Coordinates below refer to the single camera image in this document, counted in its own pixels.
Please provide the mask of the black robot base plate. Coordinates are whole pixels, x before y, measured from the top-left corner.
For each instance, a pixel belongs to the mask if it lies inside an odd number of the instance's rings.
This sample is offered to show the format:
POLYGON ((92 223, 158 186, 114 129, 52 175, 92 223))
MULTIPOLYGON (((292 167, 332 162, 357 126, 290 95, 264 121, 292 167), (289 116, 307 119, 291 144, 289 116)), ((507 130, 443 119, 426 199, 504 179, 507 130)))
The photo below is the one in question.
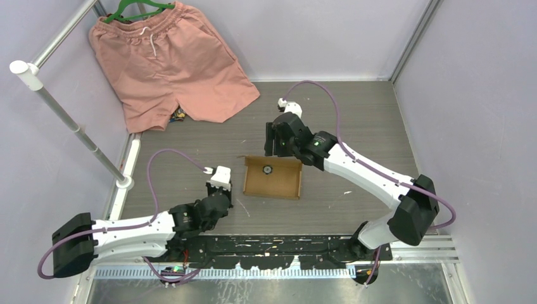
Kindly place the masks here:
POLYGON ((373 262, 393 259, 391 247, 363 249, 354 236, 196 236, 171 240, 166 252, 151 258, 151 262, 178 263, 192 269, 289 270, 298 262, 300 270, 345 270, 354 262, 365 267, 353 267, 350 274, 356 282, 373 283, 378 271, 373 262))

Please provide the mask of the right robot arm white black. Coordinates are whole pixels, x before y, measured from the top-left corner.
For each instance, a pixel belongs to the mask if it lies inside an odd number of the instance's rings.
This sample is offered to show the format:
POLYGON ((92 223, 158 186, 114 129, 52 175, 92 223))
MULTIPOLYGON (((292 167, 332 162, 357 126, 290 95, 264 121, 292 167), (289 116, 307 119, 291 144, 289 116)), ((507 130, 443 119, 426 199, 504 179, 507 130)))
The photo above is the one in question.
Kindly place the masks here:
POLYGON ((394 241, 421 243, 439 213, 434 183, 425 176, 412 178, 389 170, 353 151, 335 135, 313 133, 294 113, 279 115, 265 125, 265 154, 293 156, 302 164, 340 176, 381 200, 390 212, 362 223, 354 233, 351 250, 359 260, 394 241))

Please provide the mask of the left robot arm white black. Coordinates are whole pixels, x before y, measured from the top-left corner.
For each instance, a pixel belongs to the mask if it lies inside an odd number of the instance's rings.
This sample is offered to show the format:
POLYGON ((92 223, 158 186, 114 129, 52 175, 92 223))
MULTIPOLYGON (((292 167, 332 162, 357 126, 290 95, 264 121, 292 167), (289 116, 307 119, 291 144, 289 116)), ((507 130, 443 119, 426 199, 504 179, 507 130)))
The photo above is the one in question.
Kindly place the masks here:
POLYGON ((232 208, 232 184, 207 182, 207 197, 177 205, 156 216, 93 220, 80 213, 52 237, 53 278, 85 272, 91 265, 137 257, 182 258, 185 239, 215 228, 232 208))

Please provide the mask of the brown cardboard box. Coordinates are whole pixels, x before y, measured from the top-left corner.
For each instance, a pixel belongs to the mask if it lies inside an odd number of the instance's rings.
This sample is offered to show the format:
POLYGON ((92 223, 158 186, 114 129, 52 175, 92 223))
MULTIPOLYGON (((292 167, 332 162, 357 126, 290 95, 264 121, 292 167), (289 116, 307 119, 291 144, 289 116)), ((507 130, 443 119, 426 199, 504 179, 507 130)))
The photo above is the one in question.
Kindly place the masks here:
POLYGON ((301 196, 303 164, 299 160, 271 156, 244 157, 246 167, 243 194, 264 198, 298 200, 301 196), (271 174, 263 167, 271 165, 271 174))

